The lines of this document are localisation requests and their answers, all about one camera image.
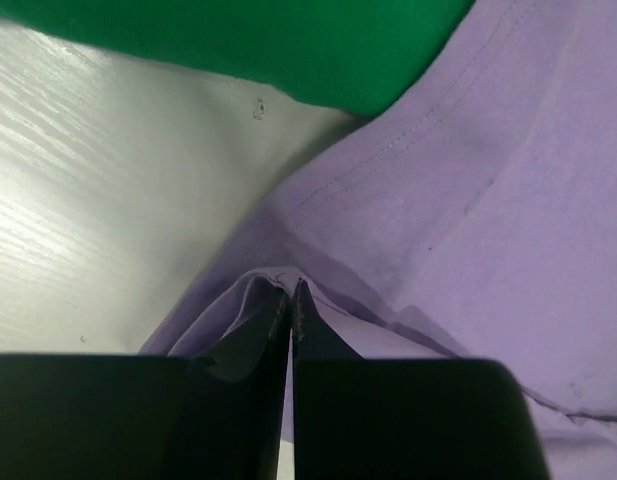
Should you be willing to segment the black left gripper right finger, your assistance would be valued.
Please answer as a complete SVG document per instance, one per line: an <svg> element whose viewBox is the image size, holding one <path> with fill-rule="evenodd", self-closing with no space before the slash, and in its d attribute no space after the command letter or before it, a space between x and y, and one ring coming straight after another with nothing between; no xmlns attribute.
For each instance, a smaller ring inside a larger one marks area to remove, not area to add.
<svg viewBox="0 0 617 480"><path fill-rule="evenodd" d="M294 467L299 479L545 479L512 374L483 359L370 360L293 298Z"/></svg>

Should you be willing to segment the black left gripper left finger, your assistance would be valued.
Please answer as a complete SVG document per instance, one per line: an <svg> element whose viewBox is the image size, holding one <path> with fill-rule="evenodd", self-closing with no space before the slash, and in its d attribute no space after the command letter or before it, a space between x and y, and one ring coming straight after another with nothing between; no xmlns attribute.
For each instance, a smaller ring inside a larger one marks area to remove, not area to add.
<svg viewBox="0 0 617 480"><path fill-rule="evenodd" d="M0 354L0 479L273 479L289 297L191 358Z"/></svg>

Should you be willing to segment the purple t-shirt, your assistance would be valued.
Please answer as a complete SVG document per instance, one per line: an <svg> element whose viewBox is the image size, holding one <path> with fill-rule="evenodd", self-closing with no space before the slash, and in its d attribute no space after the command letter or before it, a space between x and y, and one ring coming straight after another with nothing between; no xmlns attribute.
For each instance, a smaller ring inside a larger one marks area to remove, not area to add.
<svg viewBox="0 0 617 480"><path fill-rule="evenodd" d="M383 115L280 184L143 345L306 281L368 358L486 357L556 479L617 479L617 1L478 1Z"/></svg>

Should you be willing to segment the green t-shirt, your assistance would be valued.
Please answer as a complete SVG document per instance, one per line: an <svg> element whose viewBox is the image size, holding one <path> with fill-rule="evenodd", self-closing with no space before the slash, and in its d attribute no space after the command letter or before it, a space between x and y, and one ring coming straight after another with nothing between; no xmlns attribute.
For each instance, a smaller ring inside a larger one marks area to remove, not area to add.
<svg viewBox="0 0 617 480"><path fill-rule="evenodd" d="M374 117L470 9L465 0L0 0L0 19Z"/></svg>

